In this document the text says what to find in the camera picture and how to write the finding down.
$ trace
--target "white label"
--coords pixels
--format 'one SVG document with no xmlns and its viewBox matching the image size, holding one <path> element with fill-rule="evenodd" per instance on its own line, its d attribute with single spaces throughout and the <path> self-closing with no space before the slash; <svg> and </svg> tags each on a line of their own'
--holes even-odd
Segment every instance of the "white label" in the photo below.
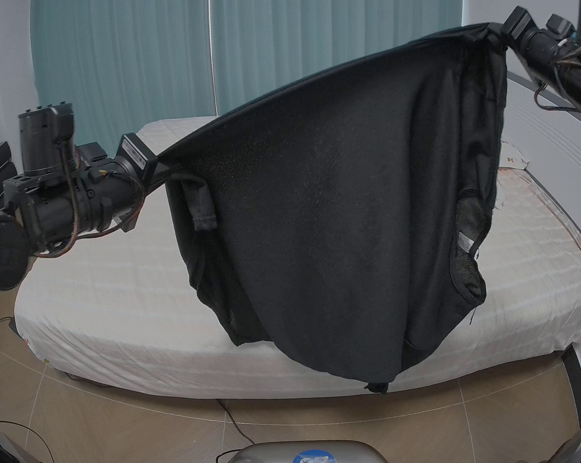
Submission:
<svg viewBox="0 0 581 463">
<path fill-rule="evenodd" d="M 464 233 L 458 233 L 458 247 L 461 248 L 464 252 L 470 252 L 474 243 L 475 241 L 468 238 L 466 235 L 464 235 Z"/>
<path fill-rule="evenodd" d="M 138 150 L 138 148 L 132 144 L 132 141 L 130 141 L 130 139 L 128 139 L 127 137 L 124 137 L 123 141 L 121 142 L 121 147 L 123 148 L 123 150 L 126 153 L 128 153 L 128 155 L 130 156 L 130 158 L 132 158 L 134 163 L 136 163 L 136 165 L 140 166 L 141 170 L 145 169 L 145 165 L 147 164 L 147 159 Z"/>
</svg>

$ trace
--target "white headboard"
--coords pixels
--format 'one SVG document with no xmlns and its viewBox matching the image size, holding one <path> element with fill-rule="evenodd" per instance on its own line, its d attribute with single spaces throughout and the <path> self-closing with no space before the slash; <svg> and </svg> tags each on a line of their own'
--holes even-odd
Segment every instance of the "white headboard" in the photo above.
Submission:
<svg viewBox="0 0 581 463">
<path fill-rule="evenodd" d="M 524 85 L 509 79 L 507 86 L 503 140 L 530 159 L 527 171 L 581 230 L 581 121 L 541 110 Z M 545 97 L 539 101 L 553 104 Z"/>
</svg>

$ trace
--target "mattress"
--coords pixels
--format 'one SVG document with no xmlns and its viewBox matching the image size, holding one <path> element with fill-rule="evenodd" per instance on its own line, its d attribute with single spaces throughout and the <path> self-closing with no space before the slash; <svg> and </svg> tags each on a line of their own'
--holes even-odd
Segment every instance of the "mattress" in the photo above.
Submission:
<svg viewBox="0 0 581 463">
<path fill-rule="evenodd" d="M 139 135 L 160 152 L 207 119 L 161 120 Z M 581 341 L 581 234 L 523 170 L 499 170 L 502 208 L 480 248 L 486 302 L 391 390 L 450 380 Z M 16 325 L 57 369 L 152 395 L 279 398 L 365 393 L 272 343 L 234 346 L 190 288 L 164 188 L 136 228 L 39 259 L 19 290 Z"/>
</svg>

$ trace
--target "black garment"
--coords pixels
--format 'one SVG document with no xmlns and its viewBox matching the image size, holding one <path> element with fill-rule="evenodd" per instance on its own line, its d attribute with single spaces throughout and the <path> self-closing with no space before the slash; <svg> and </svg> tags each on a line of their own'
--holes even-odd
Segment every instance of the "black garment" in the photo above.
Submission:
<svg viewBox="0 0 581 463">
<path fill-rule="evenodd" d="M 496 196 L 504 51 L 487 24 L 438 33 L 162 153 L 183 166 L 167 190 L 190 283 L 235 344 L 387 383 L 483 303 L 472 256 Z"/>
</svg>

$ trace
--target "curtain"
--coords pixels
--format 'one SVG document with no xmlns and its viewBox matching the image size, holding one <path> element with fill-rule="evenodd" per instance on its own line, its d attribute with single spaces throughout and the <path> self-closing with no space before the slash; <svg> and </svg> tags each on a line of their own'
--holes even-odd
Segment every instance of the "curtain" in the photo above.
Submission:
<svg viewBox="0 0 581 463">
<path fill-rule="evenodd" d="M 214 115 L 208 0 L 32 0 L 40 103 L 74 105 L 77 144 Z"/>
<path fill-rule="evenodd" d="M 462 0 L 32 0 L 42 103 L 110 155 L 153 120 L 222 114 L 347 60 L 461 23 Z"/>
</svg>

